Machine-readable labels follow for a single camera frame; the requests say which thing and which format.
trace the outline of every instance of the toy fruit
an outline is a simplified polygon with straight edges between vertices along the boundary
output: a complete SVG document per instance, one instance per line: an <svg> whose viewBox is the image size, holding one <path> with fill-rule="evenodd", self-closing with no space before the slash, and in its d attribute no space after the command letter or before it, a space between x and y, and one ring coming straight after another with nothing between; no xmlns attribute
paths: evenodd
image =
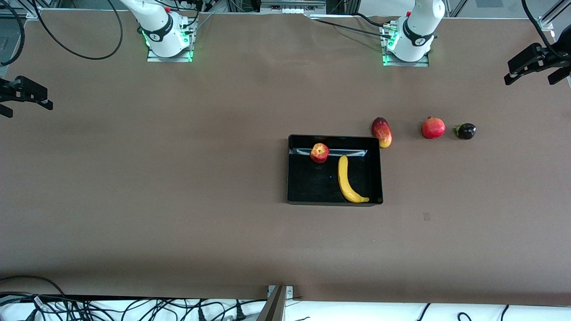
<svg viewBox="0 0 571 321"><path fill-rule="evenodd" d="M424 138L433 139L444 135L446 126L440 118L428 117L428 119L423 124L423 136Z"/></svg>
<svg viewBox="0 0 571 321"><path fill-rule="evenodd" d="M353 191L351 185L349 184L349 178L347 177L347 171L349 168L349 159L347 155L341 156L339 158L339 166L337 167L337 175L339 177L339 187L343 196L351 203L367 203L369 202L368 197L362 197L356 191Z"/></svg>
<svg viewBox="0 0 571 321"><path fill-rule="evenodd" d="M472 139L476 135L476 126L474 124L465 123L456 127L454 133L460 139Z"/></svg>
<svg viewBox="0 0 571 321"><path fill-rule="evenodd" d="M311 160L317 164L325 163L327 156L329 156L329 147L322 143L315 144L309 154Z"/></svg>
<svg viewBox="0 0 571 321"><path fill-rule="evenodd" d="M377 117L373 122L373 136L379 139L379 147L385 149L392 143L391 127L386 119Z"/></svg>

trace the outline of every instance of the power cord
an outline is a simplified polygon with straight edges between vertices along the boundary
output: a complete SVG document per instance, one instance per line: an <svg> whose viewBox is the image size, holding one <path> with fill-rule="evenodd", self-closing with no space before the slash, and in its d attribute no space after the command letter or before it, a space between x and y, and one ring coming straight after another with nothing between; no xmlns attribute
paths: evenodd
<svg viewBox="0 0 571 321"><path fill-rule="evenodd" d="M69 49L68 47L66 47L64 44L62 44L55 36L53 33L51 33L50 29L46 26L46 23L43 21L42 16L39 13L38 10L38 2L37 0L31 0L31 4L34 7L34 11L36 12L36 15L38 16L38 20L39 22L42 24L42 27L46 30L47 34L50 35L50 37L58 44L60 45L61 48L64 48L67 52L76 55L78 57L81 57L83 59L88 59L88 60L104 60L107 59L111 56L113 56L121 47L121 44L123 43L123 23L121 22L121 18L119 17L119 13L117 12L117 9L115 9L115 6L113 5L113 3L111 2L111 0L107 0L107 2L109 3L109 5L111 6L111 8L113 9L113 12L115 13L115 16L117 17L117 22L119 23L119 29L120 29L120 38L119 38L119 43L117 43L117 47L115 47L115 49L113 49L113 51L105 56L102 57L89 57L86 55L82 55L79 53L76 53L75 51L73 51L72 49Z"/></svg>
<svg viewBox="0 0 571 321"><path fill-rule="evenodd" d="M176 0L173 0L173 2L175 3L175 6L174 6L174 7L171 6L171 5L168 5L168 4L164 3L164 2L161 2L161 1L159 1L159 0L153 0L153 1L156 2L156 3L160 3L161 5L163 5L163 6L165 6L165 7L169 7L169 8L171 8L171 9L173 9L174 11L178 11L178 10L199 11L198 9L195 9L195 8L190 8L190 9L189 9L189 8L181 8L181 7L178 6L178 4L176 4Z"/></svg>
<svg viewBox="0 0 571 321"><path fill-rule="evenodd" d="M509 304L507 304L505 306L504 310L501 312L500 321L504 321L504 315L505 315L505 312L508 310L508 308L509 308Z"/></svg>
<svg viewBox="0 0 571 321"><path fill-rule="evenodd" d="M38 312L38 309L33 309L32 313L30 313L30 315L28 315L28 317L26 318L25 321L34 321L35 319L35 314Z"/></svg>
<svg viewBox="0 0 571 321"><path fill-rule="evenodd" d="M348 30L357 31L357 32L359 32L359 33L375 35L375 36L382 37L382 38L387 38L387 39L388 39L388 38L391 37L391 36L385 35L385 34L372 33L372 32L370 32L370 31L365 31L365 30L361 30L361 29L357 29L357 28L352 28L352 27L348 27L348 26L338 25L337 23L333 23L333 22L329 22L329 21L323 21L323 20L317 20L317 19L316 19L315 21L318 21L318 22L321 22L321 23L326 23L326 24L328 24L328 25L335 26L335 27L339 27L339 28L344 28L344 29L348 29Z"/></svg>
<svg viewBox="0 0 571 321"><path fill-rule="evenodd" d="M369 19L368 16L366 16L366 15L364 15L364 14L362 14L362 13L355 12L355 13L352 13L351 15L354 15L354 16L357 16L357 17L361 17L361 18L365 19L365 21L367 21L368 23L370 23L370 24L372 24L372 25L374 25L374 26L377 26L377 27L382 27L382 26L383 26L382 23L376 23L375 21Z"/></svg>
<svg viewBox="0 0 571 321"><path fill-rule="evenodd" d="M3 4L4 7L6 7L10 11L10 13L12 13L14 19L16 19L16 22L18 22L18 27L20 28L20 44L18 45L18 50L16 51L14 56L10 58L8 61L0 62L0 66L3 67L3 66L8 66L9 64L15 62L16 59L20 57L20 55L22 54L22 50L24 49L24 40L26 39L26 33L24 32L24 23L22 22L20 16L18 16L16 10L14 10L14 8L12 8L10 4L7 3L5 0L0 0L0 3Z"/></svg>
<svg viewBox="0 0 571 321"><path fill-rule="evenodd" d="M204 312L202 311L202 300L198 301L198 321L206 321Z"/></svg>
<svg viewBox="0 0 571 321"><path fill-rule="evenodd" d="M537 33L539 34L539 36L541 37L541 40L543 40L543 43L545 44L545 46L547 47L547 49L549 49L549 51L557 58L559 59L563 59L565 61L571 61L571 55L567 55L567 56L563 56L560 55L558 52L556 52L556 50L551 46L551 43L549 43L549 41L547 40L547 37L545 36L545 34L543 33L543 31L541 30L541 26L539 25L539 23L537 23L537 21L535 20L535 18L532 16L532 13L529 11L528 8L528 4L525 0L521 0L521 5L524 7L524 12L525 15L528 16L528 19L532 22L533 26L535 27L535 29L537 30Z"/></svg>
<svg viewBox="0 0 571 321"><path fill-rule="evenodd" d="M244 315L244 312L242 311L242 305L240 304L240 301L238 301L238 299L236 299L236 321L242 321L246 318L246 316Z"/></svg>
<svg viewBox="0 0 571 321"><path fill-rule="evenodd" d="M427 312L429 306L430 306L430 303L427 303L427 305L424 306L423 312L420 314L420 317L418 318L417 321L422 321L422 319L424 318L424 314Z"/></svg>
<svg viewBox="0 0 571 321"><path fill-rule="evenodd" d="M501 316L500 316L500 321L504 321L504 315L505 312L508 310L509 308L509 304L505 306L504 310L501 312ZM468 321L472 321L472 318L470 318L470 316L466 313L466 312L460 312L458 313L458 315L456 316L456 318L458 319L458 321L462 321L462 316L465 316L466 318L468 318Z"/></svg>
<svg viewBox="0 0 571 321"><path fill-rule="evenodd" d="M241 306L243 306L244 304L250 304L250 303L254 303L254 302L265 302L267 301L266 299L260 299L260 300L250 300L250 301L246 301L246 302L242 302L240 303ZM216 319L218 319L219 317L222 317L222 319L224 319L224 315L228 312L230 312L231 310L237 308L238 305L235 305L233 307L230 307L224 311L222 311L220 314L218 314L217 316L215 316L214 318L212 318L210 321L215 321Z"/></svg>
<svg viewBox="0 0 571 321"><path fill-rule="evenodd" d="M462 319L460 318L461 316L466 316L466 318L468 318L468 321L472 321L472 318L470 318L469 315L467 315L465 312L460 312L458 313L458 315L456 316L456 318L458 319L458 321L462 321Z"/></svg>

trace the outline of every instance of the red apple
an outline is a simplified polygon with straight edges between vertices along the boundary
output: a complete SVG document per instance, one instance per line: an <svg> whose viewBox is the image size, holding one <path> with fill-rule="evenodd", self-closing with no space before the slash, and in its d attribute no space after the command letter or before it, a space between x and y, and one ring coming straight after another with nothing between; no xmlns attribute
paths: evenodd
<svg viewBox="0 0 571 321"><path fill-rule="evenodd" d="M309 154L311 160L317 164L325 163L327 156L329 156L329 147L322 143L315 144Z"/></svg>
<svg viewBox="0 0 571 321"><path fill-rule="evenodd" d="M373 136L379 139L379 147L385 149L392 143L391 127L386 119L377 117L373 122Z"/></svg>
<svg viewBox="0 0 571 321"><path fill-rule="evenodd" d="M446 126L440 118L428 117L423 124L424 138L433 139L444 135Z"/></svg>

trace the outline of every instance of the banana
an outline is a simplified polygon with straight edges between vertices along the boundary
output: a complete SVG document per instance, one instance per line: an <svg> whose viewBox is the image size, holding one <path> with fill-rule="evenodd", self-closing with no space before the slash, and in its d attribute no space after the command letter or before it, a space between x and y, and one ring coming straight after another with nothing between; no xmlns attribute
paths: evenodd
<svg viewBox="0 0 571 321"><path fill-rule="evenodd" d="M339 177L339 187L343 196L351 203L367 203L369 202L368 197L362 197L356 191L353 191L351 185L349 184L349 179L347 178L347 168L349 167L349 159L347 155L341 156L339 158L339 166L337 168L337 175Z"/></svg>

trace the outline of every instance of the metal frame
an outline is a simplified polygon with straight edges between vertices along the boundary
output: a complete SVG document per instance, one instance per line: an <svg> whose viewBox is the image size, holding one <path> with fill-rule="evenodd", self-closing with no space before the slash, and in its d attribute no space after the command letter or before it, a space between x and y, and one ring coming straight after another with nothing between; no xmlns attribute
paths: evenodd
<svg viewBox="0 0 571 321"><path fill-rule="evenodd" d="M283 321L286 300L288 298L287 287L277 286L269 291L271 291L270 298L266 301L256 321Z"/></svg>
<svg viewBox="0 0 571 321"><path fill-rule="evenodd" d="M559 0L556 4L551 7L544 15L539 19L539 24L541 27L546 28L559 16L563 10L571 6L571 0Z"/></svg>
<svg viewBox="0 0 571 321"><path fill-rule="evenodd" d="M452 18L458 17L464 6L468 3L468 0L461 0L460 3L452 11L448 11L448 16ZM447 8L450 9L450 2L446 0Z"/></svg>
<svg viewBox="0 0 571 321"><path fill-rule="evenodd" d="M345 13L352 14L355 12L359 12L359 8L361 7L361 0L347 0L345 4Z"/></svg>
<svg viewBox="0 0 571 321"><path fill-rule="evenodd" d="M326 0L262 0L260 13L281 14L288 9L301 10L303 14L327 13Z"/></svg>
<svg viewBox="0 0 571 321"><path fill-rule="evenodd" d="M47 4L47 2L45 0L36 0L38 2L38 10L41 12L43 9L56 9L59 7L61 0L51 0L50 1L50 5ZM30 19L30 20L38 20L38 15L36 14L34 7L27 1L27 0L14 0L14 1L8 1L8 3L11 3L14 7L14 4L16 4L16 7L14 7L14 10L22 17L22 18L26 18L26 19ZM0 10L0 18L5 17L5 16L11 16L12 13L10 13L8 10L5 10L8 12L8 14L6 14L4 12L4 10Z"/></svg>

